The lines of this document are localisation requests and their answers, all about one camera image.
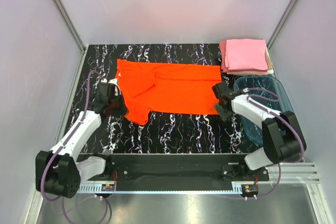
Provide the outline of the orange t-shirt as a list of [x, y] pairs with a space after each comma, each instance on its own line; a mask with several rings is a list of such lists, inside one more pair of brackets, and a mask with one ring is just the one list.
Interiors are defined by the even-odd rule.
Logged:
[[222, 80], [220, 66], [119, 59], [116, 78], [133, 123], [146, 125], [150, 112], [217, 114], [212, 87]]

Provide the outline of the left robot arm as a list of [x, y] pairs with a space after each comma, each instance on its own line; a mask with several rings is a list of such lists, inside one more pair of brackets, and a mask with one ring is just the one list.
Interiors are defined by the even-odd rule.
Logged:
[[98, 84], [96, 94], [90, 96], [85, 109], [74, 125], [49, 151], [40, 151], [35, 158], [36, 189], [45, 200], [48, 194], [72, 198], [82, 182], [98, 176], [103, 180], [113, 175], [112, 160], [108, 154], [93, 154], [77, 161], [91, 135], [111, 116], [128, 113], [117, 79]]

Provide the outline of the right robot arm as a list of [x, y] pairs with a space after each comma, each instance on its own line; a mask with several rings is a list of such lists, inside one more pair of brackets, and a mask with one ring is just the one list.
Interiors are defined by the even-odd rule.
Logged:
[[226, 121], [230, 116], [239, 114], [262, 130], [262, 147], [246, 155], [230, 170], [223, 168], [225, 179], [250, 180], [267, 166], [303, 161], [307, 144], [296, 115], [292, 111], [272, 109], [257, 101], [279, 102], [278, 95], [272, 93], [269, 98], [263, 97], [256, 93], [256, 88], [231, 90], [223, 82], [214, 85], [212, 90], [218, 99], [215, 109], [221, 119]]

